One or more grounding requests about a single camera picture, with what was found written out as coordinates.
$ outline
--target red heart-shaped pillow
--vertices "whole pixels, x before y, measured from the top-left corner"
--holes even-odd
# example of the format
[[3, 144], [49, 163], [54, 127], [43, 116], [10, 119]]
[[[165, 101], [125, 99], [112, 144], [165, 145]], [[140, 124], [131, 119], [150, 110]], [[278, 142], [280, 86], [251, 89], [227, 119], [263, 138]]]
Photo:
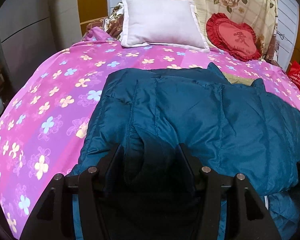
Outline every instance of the red heart-shaped pillow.
[[224, 13], [213, 14], [207, 21], [207, 35], [217, 48], [244, 62], [260, 58], [255, 46], [256, 34], [246, 23], [237, 24]]

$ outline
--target pink floral bedsheet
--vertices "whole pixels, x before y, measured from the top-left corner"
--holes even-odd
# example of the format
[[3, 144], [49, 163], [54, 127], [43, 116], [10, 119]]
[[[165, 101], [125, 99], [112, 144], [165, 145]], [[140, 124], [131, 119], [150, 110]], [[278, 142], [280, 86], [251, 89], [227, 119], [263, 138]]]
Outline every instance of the pink floral bedsheet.
[[124, 68], [206, 68], [264, 80], [266, 90], [300, 110], [298, 88], [278, 67], [247, 63], [211, 49], [201, 53], [167, 46], [124, 49], [100, 30], [43, 62], [0, 119], [0, 203], [16, 238], [56, 173], [77, 163], [90, 116], [107, 76]]

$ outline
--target metal pin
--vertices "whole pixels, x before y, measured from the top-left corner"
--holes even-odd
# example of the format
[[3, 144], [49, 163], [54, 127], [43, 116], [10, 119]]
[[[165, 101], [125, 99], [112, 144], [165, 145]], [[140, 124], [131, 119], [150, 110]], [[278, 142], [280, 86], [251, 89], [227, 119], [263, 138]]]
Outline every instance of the metal pin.
[[211, 168], [208, 167], [208, 166], [203, 166], [203, 167], [201, 168], [201, 170], [202, 170], [203, 172], [205, 172], [205, 173], [209, 173], [209, 172], [211, 171]]
[[58, 173], [58, 174], [54, 175], [53, 178], [54, 178], [55, 180], [59, 180], [59, 179], [62, 178], [62, 174], [61, 174], [61, 173]]
[[98, 169], [95, 166], [88, 168], [89, 173], [95, 173]]
[[239, 180], [244, 180], [244, 179], [246, 178], [246, 176], [244, 176], [242, 173], [238, 173], [238, 174], [237, 174], [237, 178], [238, 178]]

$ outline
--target white pillow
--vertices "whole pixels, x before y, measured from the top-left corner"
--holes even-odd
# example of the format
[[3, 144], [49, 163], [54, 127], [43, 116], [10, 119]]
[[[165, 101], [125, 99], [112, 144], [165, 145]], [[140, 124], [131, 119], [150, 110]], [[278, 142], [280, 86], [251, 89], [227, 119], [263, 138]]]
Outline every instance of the white pillow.
[[193, 0], [122, 0], [121, 45], [169, 45], [210, 52], [200, 33]]

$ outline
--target silver zipper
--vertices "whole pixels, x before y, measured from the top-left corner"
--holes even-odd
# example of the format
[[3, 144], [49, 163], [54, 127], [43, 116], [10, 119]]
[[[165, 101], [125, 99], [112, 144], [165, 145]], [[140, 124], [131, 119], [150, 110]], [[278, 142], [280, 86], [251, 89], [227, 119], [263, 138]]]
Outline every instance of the silver zipper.
[[269, 210], [269, 199], [268, 196], [265, 196], [265, 205], [266, 205], [266, 209]]

